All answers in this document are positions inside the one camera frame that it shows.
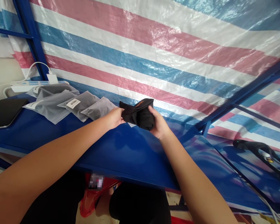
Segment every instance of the floor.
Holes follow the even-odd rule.
[[[180,201],[180,195],[175,194],[172,192],[167,192],[167,199],[169,205],[176,205]],[[184,211],[171,211],[171,216],[178,217],[184,220],[192,220],[191,215],[189,212],[184,212]],[[259,215],[253,216],[252,220],[254,221],[255,224],[270,224],[268,221],[262,219]],[[76,224],[90,224],[90,223],[95,223],[95,224],[119,224],[118,220],[115,220],[111,218],[110,216],[104,215],[101,217],[97,217],[95,213],[92,215],[83,218],[80,215],[79,209],[77,210],[77,216],[76,216]]]

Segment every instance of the left hand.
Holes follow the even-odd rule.
[[[125,123],[121,117],[123,111],[124,109],[116,107],[105,116],[105,118],[108,119],[108,125],[110,129],[116,128],[118,125]]]

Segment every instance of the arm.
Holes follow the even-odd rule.
[[[0,223],[20,223],[33,201],[62,177],[107,131],[124,123],[123,109],[29,153],[0,174]]]
[[[152,107],[149,110],[156,120],[151,133],[160,140],[165,150],[194,222],[237,224],[223,197],[186,152],[164,118]]]

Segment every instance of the folded clothing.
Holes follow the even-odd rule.
[[[78,96],[75,96],[57,106],[66,108],[68,111],[72,112],[80,121],[85,122],[88,118],[85,114],[81,112],[88,108],[89,106],[95,104],[100,99],[86,91]]]
[[[117,106],[111,103],[111,101],[107,98],[103,97],[95,104],[83,110],[81,113],[90,117],[92,120],[97,120],[107,115],[115,107]]]
[[[33,103],[26,104],[23,108],[33,110],[46,117],[53,124],[57,124],[63,118],[65,118],[70,112],[57,105],[71,99],[75,96],[69,90],[64,90],[61,93],[54,94],[43,98],[42,100],[35,101]]]
[[[74,87],[72,87],[71,85],[67,84],[67,83],[58,83],[58,84],[52,84],[52,85],[44,85],[44,86],[36,86],[33,87],[31,90],[29,90],[27,92],[28,95],[32,94],[37,97],[37,101],[41,100],[45,97],[57,94],[57,93],[61,93],[64,90],[69,90],[70,92],[72,92],[75,95],[79,95],[79,91],[76,90]]]
[[[153,107],[153,99],[143,99],[135,106],[119,102],[119,107],[124,109],[121,115],[123,120],[148,131],[155,126],[155,117],[148,110],[149,105]]]

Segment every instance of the forearm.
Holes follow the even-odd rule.
[[[0,190],[36,198],[108,130],[108,122],[100,118],[41,146],[0,174]]]
[[[223,197],[192,160],[176,136],[169,132],[160,141],[195,223],[237,223]]]

